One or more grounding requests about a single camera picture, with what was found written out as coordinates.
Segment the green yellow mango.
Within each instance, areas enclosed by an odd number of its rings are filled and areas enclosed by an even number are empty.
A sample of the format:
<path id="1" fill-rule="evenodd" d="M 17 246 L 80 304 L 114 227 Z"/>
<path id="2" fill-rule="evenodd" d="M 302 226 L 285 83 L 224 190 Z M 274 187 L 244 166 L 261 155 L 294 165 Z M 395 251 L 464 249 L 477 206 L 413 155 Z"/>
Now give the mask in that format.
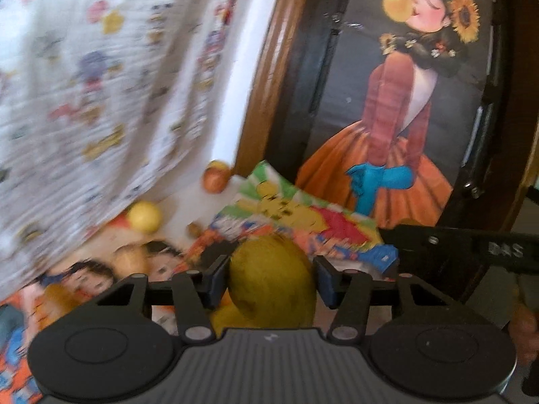
<path id="1" fill-rule="evenodd" d="M 227 328 L 306 328 L 313 325 L 312 263 L 280 234 L 249 238 L 230 257 L 230 302 L 210 314 L 217 335 Z"/>

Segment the girl in orange dress painting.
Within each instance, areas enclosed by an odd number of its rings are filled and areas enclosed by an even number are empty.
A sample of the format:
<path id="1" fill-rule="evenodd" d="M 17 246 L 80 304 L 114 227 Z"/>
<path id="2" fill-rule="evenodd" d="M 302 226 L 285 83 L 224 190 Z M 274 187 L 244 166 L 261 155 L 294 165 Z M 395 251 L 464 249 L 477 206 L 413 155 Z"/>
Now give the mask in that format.
<path id="1" fill-rule="evenodd" d="M 434 225 L 476 132 L 492 0 L 350 0 L 296 185 L 381 227 Z"/>

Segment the white cartoon print cloth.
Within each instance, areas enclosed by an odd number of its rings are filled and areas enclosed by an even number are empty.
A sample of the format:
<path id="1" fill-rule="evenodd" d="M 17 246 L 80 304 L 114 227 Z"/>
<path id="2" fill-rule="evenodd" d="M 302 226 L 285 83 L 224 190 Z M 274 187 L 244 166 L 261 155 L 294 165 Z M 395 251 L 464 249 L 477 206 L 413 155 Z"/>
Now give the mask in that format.
<path id="1" fill-rule="evenodd" d="M 195 147 L 236 0 L 1 0 L 1 295 Z"/>

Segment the Winnie the Pooh drawing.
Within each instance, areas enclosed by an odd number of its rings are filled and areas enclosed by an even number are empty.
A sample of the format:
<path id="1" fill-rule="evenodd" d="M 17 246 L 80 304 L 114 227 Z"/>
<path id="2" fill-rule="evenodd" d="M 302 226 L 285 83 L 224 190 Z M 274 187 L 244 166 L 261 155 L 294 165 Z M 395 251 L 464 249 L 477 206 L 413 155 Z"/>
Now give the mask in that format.
<path id="1" fill-rule="evenodd" d="M 257 164 L 186 258 L 200 264 L 204 250 L 219 241 L 264 234 L 287 236 L 310 258 L 323 256 L 340 270 L 355 268 L 382 279 L 398 267 L 398 250 L 383 243 L 375 221 L 310 195 L 268 162 Z"/>

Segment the two boys cartoon drawing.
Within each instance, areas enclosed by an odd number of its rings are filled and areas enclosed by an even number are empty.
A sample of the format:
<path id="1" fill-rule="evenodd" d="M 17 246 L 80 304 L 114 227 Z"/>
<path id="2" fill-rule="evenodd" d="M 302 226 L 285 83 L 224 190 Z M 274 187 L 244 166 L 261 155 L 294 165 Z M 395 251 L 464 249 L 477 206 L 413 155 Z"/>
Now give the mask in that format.
<path id="1" fill-rule="evenodd" d="M 34 336 L 72 307 L 101 294 L 133 266 L 118 265 L 115 252 L 127 245 L 146 249 L 142 263 L 151 282 L 188 268 L 185 254 L 167 240 L 132 229 L 119 216 L 71 256 L 1 302 L 1 402 L 36 403 L 40 393 L 27 365 Z"/>

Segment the small brown round fruit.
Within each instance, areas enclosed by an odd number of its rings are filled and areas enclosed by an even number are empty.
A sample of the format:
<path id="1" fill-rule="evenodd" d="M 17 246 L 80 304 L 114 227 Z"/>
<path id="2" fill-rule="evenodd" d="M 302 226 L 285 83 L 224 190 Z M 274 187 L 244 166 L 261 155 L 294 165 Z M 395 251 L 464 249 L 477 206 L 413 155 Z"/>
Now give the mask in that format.
<path id="1" fill-rule="evenodd" d="M 204 227 L 197 222 L 192 222 L 186 225 L 186 234 L 192 239 L 197 239 L 204 234 Z"/>

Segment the red yellow apple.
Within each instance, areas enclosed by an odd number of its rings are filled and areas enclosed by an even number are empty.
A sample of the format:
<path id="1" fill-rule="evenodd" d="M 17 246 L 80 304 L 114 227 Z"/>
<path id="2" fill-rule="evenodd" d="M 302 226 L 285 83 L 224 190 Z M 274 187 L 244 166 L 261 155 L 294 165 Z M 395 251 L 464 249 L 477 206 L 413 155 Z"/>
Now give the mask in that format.
<path id="1" fill-rule="evenodd" d="M 214 160 L 205 167 L 202 186 L 208 193 L 222 193 L 231 178 L 231 168 L 227 162 Z"/>

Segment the yellow lemon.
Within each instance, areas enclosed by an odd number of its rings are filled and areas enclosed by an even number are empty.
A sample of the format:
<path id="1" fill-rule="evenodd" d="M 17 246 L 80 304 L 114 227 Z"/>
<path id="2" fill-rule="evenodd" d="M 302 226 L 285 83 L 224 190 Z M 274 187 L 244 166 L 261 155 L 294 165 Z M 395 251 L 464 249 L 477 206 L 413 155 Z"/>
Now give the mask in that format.
<path id="1" fill-rule="evenodd" d="M 158 206 L 152 202 L 135 202 L 126 212 L 127 222 L 135 231 L 153 234 L 159 230 L 163 215 Z"/>

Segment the brown wooden frame post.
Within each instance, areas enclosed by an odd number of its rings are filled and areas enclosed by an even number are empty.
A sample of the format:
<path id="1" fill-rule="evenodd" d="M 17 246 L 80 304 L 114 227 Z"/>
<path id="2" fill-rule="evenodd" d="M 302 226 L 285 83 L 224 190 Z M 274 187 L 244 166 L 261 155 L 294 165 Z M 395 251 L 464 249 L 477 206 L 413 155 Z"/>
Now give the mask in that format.
<path id="1" fill-rule="evenodd" d="M 306 0 L 277 0 L 258 60 L 233 172 L 247 177 L 264 159 L 294 37 Z"/>

